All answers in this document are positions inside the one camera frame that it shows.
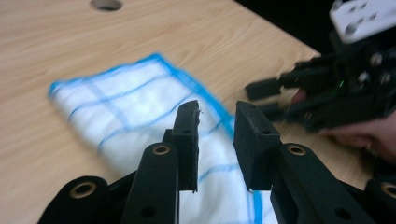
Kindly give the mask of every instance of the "checkered cloth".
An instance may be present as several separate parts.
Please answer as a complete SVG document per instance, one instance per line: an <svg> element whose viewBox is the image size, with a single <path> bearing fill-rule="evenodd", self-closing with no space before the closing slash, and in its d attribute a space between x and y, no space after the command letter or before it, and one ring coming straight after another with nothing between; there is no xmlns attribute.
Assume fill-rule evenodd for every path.
<svg viewBox="0 0 396 224"><path fill-rule="evenodd" d="M179 105L198 100L198 192L180 192L180 223L276 223L268 192L248 192L233 148L234 117L161 54L103 73L54 82L49 98L82 139L127 175L173 127Z"/></svg>

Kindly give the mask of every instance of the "white bracket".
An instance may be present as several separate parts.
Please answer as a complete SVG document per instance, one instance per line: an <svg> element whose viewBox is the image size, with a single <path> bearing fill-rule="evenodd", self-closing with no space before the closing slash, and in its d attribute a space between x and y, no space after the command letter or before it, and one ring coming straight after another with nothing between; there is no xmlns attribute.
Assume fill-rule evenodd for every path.
<svg viewBox="0 0 396 224"><path fill-rule="evenodd" d="M351 44L396 26L396 0L336 0L330 18L341 40Z"/></svg>

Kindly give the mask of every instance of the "dark background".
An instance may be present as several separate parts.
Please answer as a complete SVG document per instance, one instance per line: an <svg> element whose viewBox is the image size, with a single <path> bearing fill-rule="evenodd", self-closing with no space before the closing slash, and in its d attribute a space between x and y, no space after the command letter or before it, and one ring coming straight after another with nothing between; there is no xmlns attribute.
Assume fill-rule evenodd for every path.
<svg viewBox="0 0 396 224"><path fill-rule="evenodd" d="M333 52L333 0L235 0L320 53Z"/></svg>

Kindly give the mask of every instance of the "black mechanical part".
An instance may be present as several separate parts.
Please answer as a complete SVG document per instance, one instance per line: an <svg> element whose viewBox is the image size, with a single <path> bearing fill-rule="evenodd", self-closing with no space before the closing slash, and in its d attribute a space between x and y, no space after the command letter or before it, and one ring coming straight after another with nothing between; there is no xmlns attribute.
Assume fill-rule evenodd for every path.
<svg viewBox="0 0 396 224"><path fill-rule="evenodd" d="M70 181L38 223L178 223L179 191L197 191L198 116L197 101L181 105L174 129L145 149L136 172L109 186L97 176Z"/></svg>
<svg viewBox="0 0 396 224"><path fill-rule="evenodd" d="M282 144L275 136L259 108L237 103L233 145L245 183L248 189L272 190L279 223L394 222L394 173L370 180L364 191L355 189L337 180L308 147Z"/></svg>
<svg viewBox="0 0 396 224"><path fill-rule="evenodd" d="M306 100L281 108L260 105L271 121L302 123L308 131L384 118L396 109L396 28L346 45L332 32L335 53L298 62L295 68L248 84L250 100L301 88Z"/></svg>

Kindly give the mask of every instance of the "wood grain surface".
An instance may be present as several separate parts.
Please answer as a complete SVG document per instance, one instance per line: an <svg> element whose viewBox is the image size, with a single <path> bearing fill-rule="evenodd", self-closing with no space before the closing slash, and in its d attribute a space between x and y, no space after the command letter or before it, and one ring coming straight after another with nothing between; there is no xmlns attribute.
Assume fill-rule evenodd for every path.
<svg viewBox="0 0 396 224"><path fill-rule="evenodd" d="M317 55L230 0L0 1L0 223L35 223L58 190L82 175L120 178L47 97L57 79L95 74L161 52L233 113L249 82ZM314 149L332 173L362 188L371 163L356 149L279 123L284 142Z"/></svg>

